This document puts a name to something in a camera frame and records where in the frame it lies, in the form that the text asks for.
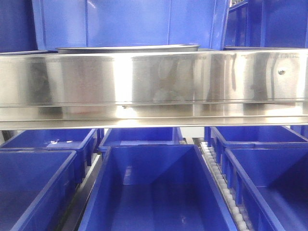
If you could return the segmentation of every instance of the metal shelf rail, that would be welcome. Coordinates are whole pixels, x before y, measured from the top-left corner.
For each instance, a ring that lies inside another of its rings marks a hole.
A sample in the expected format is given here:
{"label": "metal shelf rail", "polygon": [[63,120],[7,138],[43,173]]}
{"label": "metal shelf rail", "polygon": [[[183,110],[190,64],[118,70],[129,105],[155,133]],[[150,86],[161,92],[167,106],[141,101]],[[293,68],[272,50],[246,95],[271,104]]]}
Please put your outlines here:
{"label": "metal shelf rail", "polygon": [[303,124],[308,50],[0,57],[0,127]]}

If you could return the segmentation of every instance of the blue plastic bin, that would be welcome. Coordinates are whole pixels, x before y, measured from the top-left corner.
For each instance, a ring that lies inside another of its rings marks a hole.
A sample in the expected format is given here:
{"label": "blue plastic bin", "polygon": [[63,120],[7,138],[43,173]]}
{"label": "blue plastic bin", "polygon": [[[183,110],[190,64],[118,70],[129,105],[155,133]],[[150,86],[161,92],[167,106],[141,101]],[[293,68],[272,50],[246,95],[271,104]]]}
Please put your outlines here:
{"label": "blue plastic bin", "polygon": [[22,150],[75,150],[77,165],[76,183],[85,177],[85,161],[91,165],[91,156],[97,142],[97,129],[49,129],[27,130],[12,137],[0,151]]}
{"label": "blue plastic bin", "polygon": [[110,148],[79,231],[236,231],[194,145]]}
{"label": "blue plastic bin", "polygon": [[308,148],[226,149],[228,186],[258,231],[308,230]]}
{"label": "blue plastic bin", "polygon": [[183,140],[180,128],[112,128],[99,145],[104,155],[108,147],[140,144],[179,144]]}
{"label": "blue plastic bin", "polygon": [[0,1],[0,52],[36,49],[31,0]]}
{"label": "blue plastic bin", "polygon": [[225,46],[261,46],[262,0],[244,0],[230,7]]}
{"label": "blue plastic bin", "polygon": [[0,230],[54,230],[75,192],[75,151],[0,152]]}
{"label": "blue plastic bin", "polygon": [[216,162],[225,173],[225,148],[308,147],[308,139],[286,126],[211,127]]}
{"label": "blue plastic bin", "polygon": [[229,0],[32,0],[40,50],[199,44],[221,50]]}
{"label": "blue plastic bin", "polygon": [[308,1],[245,0],[230,8],[225,46],[308,47]]}

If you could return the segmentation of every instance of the metal frame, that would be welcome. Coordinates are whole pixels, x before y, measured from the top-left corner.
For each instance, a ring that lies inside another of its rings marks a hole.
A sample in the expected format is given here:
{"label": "metal frame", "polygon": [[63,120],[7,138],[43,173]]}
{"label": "metal frame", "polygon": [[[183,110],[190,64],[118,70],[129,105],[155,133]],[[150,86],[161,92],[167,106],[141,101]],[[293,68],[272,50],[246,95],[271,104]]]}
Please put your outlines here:
{"label": "metal frame", "polygon": [[0,56],[0,129],[303,124],[308,50]]}

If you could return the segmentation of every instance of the screw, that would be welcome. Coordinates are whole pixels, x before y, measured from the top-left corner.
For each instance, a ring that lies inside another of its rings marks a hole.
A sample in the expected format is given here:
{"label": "screw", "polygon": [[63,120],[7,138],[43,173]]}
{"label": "screw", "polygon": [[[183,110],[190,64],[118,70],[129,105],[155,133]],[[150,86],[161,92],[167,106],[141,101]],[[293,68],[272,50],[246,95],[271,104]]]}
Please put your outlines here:
{"label": "screw", "polygon": [[285,70],[283,70],[283,69],[278,70],[278,74],[281,75],[281,76],[284,75],[285,74]]}

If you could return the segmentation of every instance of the storage rack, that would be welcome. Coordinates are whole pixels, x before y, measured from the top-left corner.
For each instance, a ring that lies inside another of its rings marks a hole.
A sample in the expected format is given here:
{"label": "storage rack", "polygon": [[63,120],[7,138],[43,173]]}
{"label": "storage rack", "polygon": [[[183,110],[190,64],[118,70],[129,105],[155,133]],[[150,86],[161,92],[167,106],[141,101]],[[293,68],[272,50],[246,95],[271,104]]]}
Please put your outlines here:
{"label": "storage rack", "polygon": [[[0,57],[0,69],[5,73],[0,79],[0,127],[306,124],[307,58],[306,49],[7,54]],[[104,72],[102,66],[114,68]],[[122,73],[117,73],[116,67],[122,67]],[[119,79],[123,73],[126,79]],[[94,157],[62,230],[76,227],[101,161]]]}

